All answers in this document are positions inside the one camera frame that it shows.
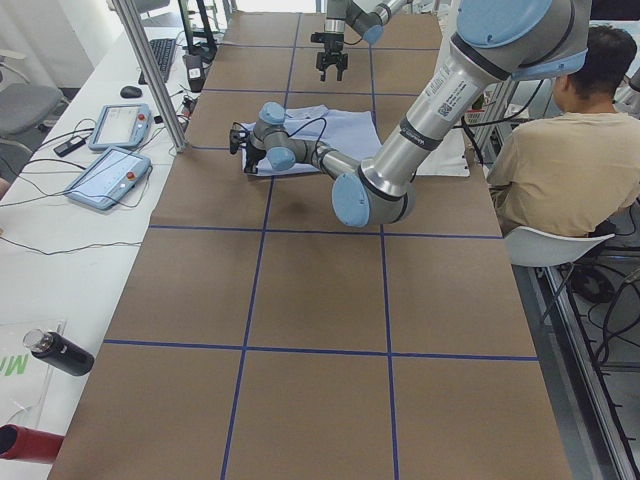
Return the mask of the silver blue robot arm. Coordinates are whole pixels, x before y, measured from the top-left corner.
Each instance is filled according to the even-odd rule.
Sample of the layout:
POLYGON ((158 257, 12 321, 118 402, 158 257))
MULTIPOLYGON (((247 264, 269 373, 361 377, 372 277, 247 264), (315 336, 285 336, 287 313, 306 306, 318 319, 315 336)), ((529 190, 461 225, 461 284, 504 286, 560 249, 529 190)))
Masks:
POLYGON ((372 11, 364 11, 354 1, 328 1, 324 20, 324 30, 314 32, 310 41, 322 44, 324 50, 316 56, 316 69, 320 80, 326 80, 330 66, 337 69, 337 80, 341 81, 343 72, 348 69, 348 54, 343 51, 345 26, 349 26, 369 45, 375 44, 382 36, 384 26, 394 15, 411 1, 380 1, 372 11))
POLYGON ((415 204, 412 175, 488 85, 583 66, 590 14, 588 1, 461 2, 448 59, 372 158, 359 161, 322 141, 294 138, 275 102, 263 105, 253 130, 230 130, 229 150, 244 150, 248 174, 265 159, 276 171, 308 164, 329 175, 333 210, 347 226, 395 223, 415 204))

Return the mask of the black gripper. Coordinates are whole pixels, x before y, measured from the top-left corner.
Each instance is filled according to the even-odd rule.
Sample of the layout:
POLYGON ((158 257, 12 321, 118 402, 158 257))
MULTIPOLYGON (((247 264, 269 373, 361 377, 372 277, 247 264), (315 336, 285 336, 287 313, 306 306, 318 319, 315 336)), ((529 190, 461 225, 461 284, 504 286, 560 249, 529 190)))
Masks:
POLYGON ((258 174, 258 163, 265 157, 265 150, 254 146, 250 141, 246 143, 245 147, 245 165, 243 172, 248 175, 258 174))
POLYGON ((326 81, 326 70, 331 66, 336 66, 337 81, 343 80, 344 71, 348 68, 348 55, 343 52, 344 34, 324 32, 324 51, 318 52, 316 57, 316 68, 321 72, 320 81, 326 81))

